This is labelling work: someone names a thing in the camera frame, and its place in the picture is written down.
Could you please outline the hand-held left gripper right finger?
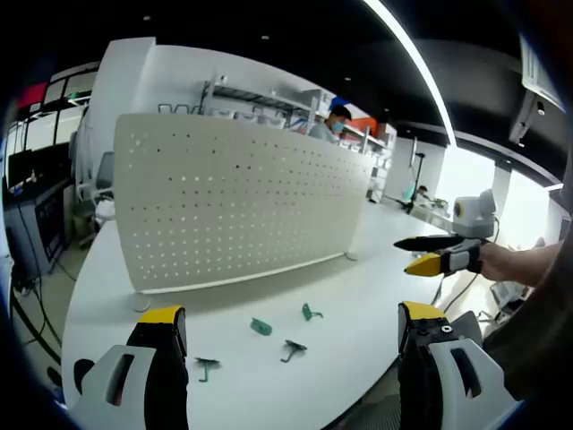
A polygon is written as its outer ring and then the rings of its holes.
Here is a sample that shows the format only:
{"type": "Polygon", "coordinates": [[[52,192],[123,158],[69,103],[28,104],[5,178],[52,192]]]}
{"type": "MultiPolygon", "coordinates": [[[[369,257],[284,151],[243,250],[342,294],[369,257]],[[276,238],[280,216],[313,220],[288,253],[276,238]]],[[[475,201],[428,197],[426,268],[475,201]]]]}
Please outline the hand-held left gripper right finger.
{"type": "Polygon", "coordinates": [[[499,429],[520,406],[473,312],[451,322],[432,305],[400,303],[398,382],[402,429],[499,429]]]}

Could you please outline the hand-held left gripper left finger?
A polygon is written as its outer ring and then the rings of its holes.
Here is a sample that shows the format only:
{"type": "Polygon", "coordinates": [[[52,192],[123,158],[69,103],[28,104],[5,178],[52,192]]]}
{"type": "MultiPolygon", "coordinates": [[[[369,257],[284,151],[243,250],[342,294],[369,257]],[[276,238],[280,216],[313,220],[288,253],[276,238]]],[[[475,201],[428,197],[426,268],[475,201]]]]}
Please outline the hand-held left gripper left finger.
{"type": "Polygon", "coordinates": [[[144,313],[123,345],[74,365],[82,429],[187,429],[185,309],[144,313]]]}

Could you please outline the person's right hand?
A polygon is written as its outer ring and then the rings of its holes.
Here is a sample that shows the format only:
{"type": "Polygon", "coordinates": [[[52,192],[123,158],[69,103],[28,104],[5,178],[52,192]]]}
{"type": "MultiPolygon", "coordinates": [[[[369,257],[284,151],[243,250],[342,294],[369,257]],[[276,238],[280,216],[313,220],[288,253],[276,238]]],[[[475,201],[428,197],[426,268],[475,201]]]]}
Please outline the person's right hand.
{"type": "Polygon", "coordinates": [[[481,274],[495,282],[509,280],[512,252],[507,248],[487,243],[480,247],[481,274]]]}

